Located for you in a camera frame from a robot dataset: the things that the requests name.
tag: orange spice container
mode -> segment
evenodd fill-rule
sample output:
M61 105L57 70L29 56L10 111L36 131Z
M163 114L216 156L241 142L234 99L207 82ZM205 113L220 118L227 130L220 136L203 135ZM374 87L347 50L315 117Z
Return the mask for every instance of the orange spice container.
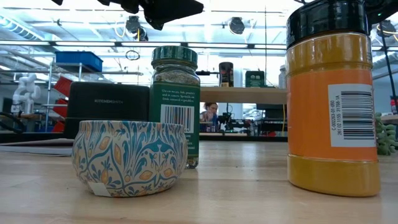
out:
M316 192L380 190L372 57L362 0L318 0L287 22L288 175Z

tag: shelf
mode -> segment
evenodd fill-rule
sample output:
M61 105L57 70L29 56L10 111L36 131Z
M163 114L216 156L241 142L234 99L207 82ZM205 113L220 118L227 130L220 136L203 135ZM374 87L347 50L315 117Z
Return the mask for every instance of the shelf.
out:
M286 104L287 90L278 88L201 87L201 102Z
M398 115L386 115L381 117L384 124L398 124Z

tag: white label with barcode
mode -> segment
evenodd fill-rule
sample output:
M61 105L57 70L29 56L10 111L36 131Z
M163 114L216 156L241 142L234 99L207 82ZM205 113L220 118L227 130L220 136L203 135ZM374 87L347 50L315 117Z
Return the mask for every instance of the white label with barcode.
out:
M328 94L331 146L376 146L372 86L329 85Z
M185 133L193 133L193 106L161 105L160 122L169 124L182 124Z

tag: black lid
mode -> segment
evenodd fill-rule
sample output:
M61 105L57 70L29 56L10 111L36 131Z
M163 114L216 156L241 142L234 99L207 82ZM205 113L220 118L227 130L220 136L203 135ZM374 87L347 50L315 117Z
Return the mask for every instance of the black lid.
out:
M306 37L334 30L368 34L364 0L316 0L290 15L286 23L287 48Z

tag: woman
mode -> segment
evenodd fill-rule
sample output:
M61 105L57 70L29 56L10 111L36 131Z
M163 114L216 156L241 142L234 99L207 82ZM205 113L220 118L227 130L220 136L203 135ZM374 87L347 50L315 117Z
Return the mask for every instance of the woman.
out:
M203 106L203 108L206 110L202 113L200 113L200 121L201 122L212 122L212 124L202 124L200 125L201 131L206 131L206 132L210 132L210 131L217 131L217 109L218 109L218 105L217 103L205 103L205 105Z

